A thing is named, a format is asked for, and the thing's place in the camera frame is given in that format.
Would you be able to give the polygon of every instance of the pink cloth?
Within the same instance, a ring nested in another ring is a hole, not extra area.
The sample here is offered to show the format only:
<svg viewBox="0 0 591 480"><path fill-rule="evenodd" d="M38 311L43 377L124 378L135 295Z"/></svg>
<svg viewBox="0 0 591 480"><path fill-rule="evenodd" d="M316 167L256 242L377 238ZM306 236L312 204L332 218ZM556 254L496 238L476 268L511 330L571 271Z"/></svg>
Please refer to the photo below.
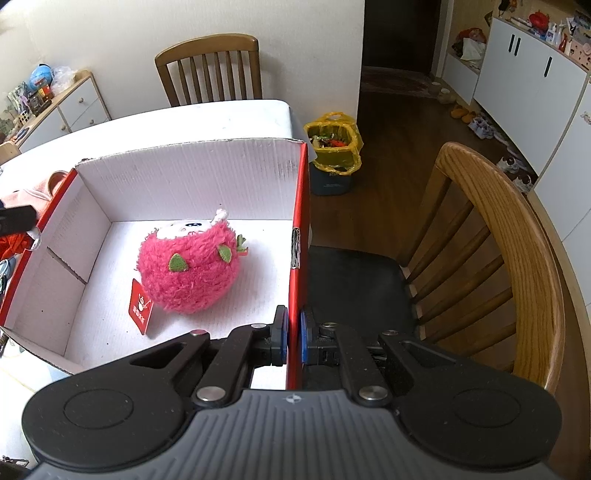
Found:
<svg viewBox="0 0 591 480"><path fill-rule="evenodd" d="M226 245L232 251L229 263L217 250ZM171 272L168 263L179 254L189 269ZM234 283L240 270L236 233L224 220L209 230L174 240L149 234L139 248L137 269L142 285L155 304L164 310L193 313L210 307Z"/></svg>
<svg viewBox="0 0 591 480"><path fill-rule="evenodd" d="M32 205L37 211L38 216L41 216L43 212L47 210L49 202L62 182L66 179L67 175L67 172L58 170L52 173L48 179L43 180L31 189L22 189L9 193L2 197L4 206L9 208Z"/></svg>

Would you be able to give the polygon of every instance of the yellow plastic bag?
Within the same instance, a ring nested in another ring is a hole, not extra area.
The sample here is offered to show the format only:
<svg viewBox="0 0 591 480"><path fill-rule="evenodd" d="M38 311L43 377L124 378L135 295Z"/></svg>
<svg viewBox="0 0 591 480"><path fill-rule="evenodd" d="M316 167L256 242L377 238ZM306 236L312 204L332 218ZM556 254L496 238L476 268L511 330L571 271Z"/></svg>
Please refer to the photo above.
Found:
<svg viewBox="0 0 591 480"><path fill-rule="evenodd" d="M363 141L355 119L343 112L326 113L316 121L305 124L304 130L310 139L315 135L335 134L347 143L345 147L314 147L317 155L314 165L319 170L333 175L351 175L361 168L359 151Z"/></svg>

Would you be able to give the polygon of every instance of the black chair seat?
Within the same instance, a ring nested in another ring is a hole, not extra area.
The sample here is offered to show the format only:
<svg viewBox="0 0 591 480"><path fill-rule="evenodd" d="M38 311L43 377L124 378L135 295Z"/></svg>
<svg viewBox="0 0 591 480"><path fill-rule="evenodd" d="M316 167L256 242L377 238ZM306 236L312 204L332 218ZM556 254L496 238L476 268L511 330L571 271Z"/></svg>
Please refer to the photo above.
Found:
<svg viewBox="0 0 591 480"><path fill-rule="evenodd" d="M416 321L396 260L312 246L308 266L308 305L316 323L346 324L370 342L389 329L414 334Z"/></svg>

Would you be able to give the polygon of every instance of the cardboard box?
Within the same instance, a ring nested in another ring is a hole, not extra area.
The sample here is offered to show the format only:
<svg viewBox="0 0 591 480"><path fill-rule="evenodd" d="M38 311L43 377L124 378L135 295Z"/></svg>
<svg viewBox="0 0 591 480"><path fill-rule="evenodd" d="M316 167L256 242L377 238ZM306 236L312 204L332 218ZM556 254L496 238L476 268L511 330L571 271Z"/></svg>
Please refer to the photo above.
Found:
<svg viewBox="0 0 591 480"><path fill-rule="evenodd" d="M272 323L284 304L295 351L307 182L306 144L280 138L186 142L83 160L39 221L41 246L22 255L0 326L33 354L76 373L195 328L220 338L239 325ZM142 336L128 314L132 279L141 279L140 243L171 220L210 219L220 207L249 246L237 281L205 311L155 308ZM290 362L297 370L297 358ZM257 370L253 386L283 388L285 369Z"/></svg>

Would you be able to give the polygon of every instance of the wooden chair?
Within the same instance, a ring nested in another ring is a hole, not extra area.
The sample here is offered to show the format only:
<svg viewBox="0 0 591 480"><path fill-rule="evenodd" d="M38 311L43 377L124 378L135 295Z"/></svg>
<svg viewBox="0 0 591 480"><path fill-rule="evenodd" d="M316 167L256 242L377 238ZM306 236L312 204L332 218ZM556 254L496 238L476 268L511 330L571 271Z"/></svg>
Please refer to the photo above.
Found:
<svg viewBox="0 0 591 480"><path fill-rule="evenodd" d="M12 142L4 142L0 145L0 165L12 160L14 157L21 154L18 147Z"/></svg>
<svg viewBox="0 0 591 480"><path fill-rule="evenodd" d="M463 192L465 204L451 220L434 222L452 183ZM484 226L467 242L456 237L456 253L435 261L473 210ZM424 330L426 341L442 342L443 348L475 355L477 360L482 353L509 346L509 360L502 359L506 363L500 365L495 359L491 366L553 393L563 358L563 296L552 250L523 195L478 153L447 143L439 152L417 217L415 228L404 235L400 264L381 255L311 247L309 304L314 320L353 326L369 342L385 329L414 335ZM482 253L489 237L500 255L468 272L468 260ZM499 269L508 274L507 287L501 286L500 293L477 290ZM478 294L476 300L471 293ZM428 305L432 295L435 299L423 313L421 306ZM503 312L503 323L496 322L496 310L510 303L515 306L512 316ZM453 314L462 305L463 313ZM462 337L466 329L470 335ZM450 339L455 343L445 343ZM504 340L513 342L500 343Z"/></svg>
<svg viewBox="0 0 591 480"><path fill-rule="evenodd" d="M240 85L240 98L242 100L247 99L246 92L246 77L244 74L244 62L242 58L242 52L248 52L248 62L250 69L251 85L252 85L252 98L262 98L261 88L261 66L259 63L258 54L258 40L250 35L240 33L229 33L221 35L210 35L208 37L194 38L187 40L177 45L174 45L166 50L162 51L154 59L156 68L164 91L168 96L170 106L179 106L177 93L174 89L173 80L168 70L168 64L176 62L178 66L178 74L180 76L181 87L183 89L184 98L186 104L192 103L191 94L189 93L189 86L187 84L187 78L185 77L185 67L183 66L183 60L189 60L189 69L191 71L191 78L193 81L194 98L197 103L202 102L214 102L214 88L209 72L210 63L207 60L207 56L210 58L213 56L213 66L216 76L217 86L217 99L218 100L236 100L236 88L234 81L234 68L232 67L233 56L236 57L238 64L238 83ZM226 85L222 80L222 66L220 63L219 54L223 53L225 56L225 70L226 70ZM195 57L201 56L200 68L201 76L205 84L205 91L202 92L202 85L199 81L199 75L197 74L197 63ZM224 88L227 87L229 92L229 98L226 98Z"/></svg>

